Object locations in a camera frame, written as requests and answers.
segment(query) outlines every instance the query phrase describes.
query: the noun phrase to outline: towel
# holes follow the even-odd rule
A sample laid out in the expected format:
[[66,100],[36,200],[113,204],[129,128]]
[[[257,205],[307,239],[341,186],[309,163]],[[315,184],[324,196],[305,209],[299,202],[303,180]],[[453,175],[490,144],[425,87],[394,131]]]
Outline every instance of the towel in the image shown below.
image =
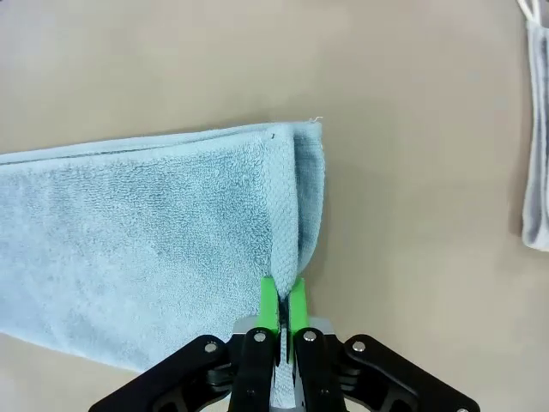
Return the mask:
[[309,262],[323,179],[315,121],[1,154],[0,331],[135,371],[227,340]]
[[547,117],[549,115],[549,30],[528,20],[528,54],[532,81],[534,127],[530,147],[528,182],[522,210],[522,241],[541,251],[549,251],[549,191],[547,190]]

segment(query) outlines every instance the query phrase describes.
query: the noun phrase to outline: light blue towel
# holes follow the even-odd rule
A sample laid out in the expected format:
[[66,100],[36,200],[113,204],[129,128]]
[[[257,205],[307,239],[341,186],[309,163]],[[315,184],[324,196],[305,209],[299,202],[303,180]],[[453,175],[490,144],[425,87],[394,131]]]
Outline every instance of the light blue towel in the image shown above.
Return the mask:
[[320,138],[310,121],[0,155],[0,331],[137,371],[229,338],[262,277],[285,295],[311,258]]

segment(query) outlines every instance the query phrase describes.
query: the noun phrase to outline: gray fabric item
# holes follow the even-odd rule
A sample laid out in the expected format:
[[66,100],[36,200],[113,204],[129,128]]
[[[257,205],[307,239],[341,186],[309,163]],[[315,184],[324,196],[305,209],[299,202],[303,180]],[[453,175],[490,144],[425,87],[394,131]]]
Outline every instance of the gray fabric item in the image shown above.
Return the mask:
[[547,209],[547,115],[549,61],[547,39],[549,30],[528,21],[528,55],[532,77],[534,127],[530,148],[528,183],[522,210],[522,241],[524,245],[549,251],[549,210]]

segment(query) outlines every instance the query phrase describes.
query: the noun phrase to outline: cloth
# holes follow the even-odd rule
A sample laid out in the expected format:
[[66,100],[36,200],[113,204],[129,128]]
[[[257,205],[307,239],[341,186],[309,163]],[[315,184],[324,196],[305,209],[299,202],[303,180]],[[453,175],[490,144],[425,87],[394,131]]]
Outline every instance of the cloth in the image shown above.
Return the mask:
[[307,265],[323,179],[314,121],[2,154],[0,331],[136,371],[226,340]]
[[522,241],[525,245],[549,251],[549,209],[547,208],[547,116],[549,30],[528,20],[528,55],[532,80],[534,127],[530,148],[528,182],[522,211]]

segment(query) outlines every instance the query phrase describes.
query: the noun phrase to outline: white strap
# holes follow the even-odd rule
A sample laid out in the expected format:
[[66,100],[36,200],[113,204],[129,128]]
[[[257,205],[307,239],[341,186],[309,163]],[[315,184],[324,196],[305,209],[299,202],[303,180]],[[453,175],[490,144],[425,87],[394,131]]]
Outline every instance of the white strap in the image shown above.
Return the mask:
[[545,0],[531,0],[532,8],[530,9],[526,0],[516,0],[526,19],[538,24],[541,24],[540,1]]

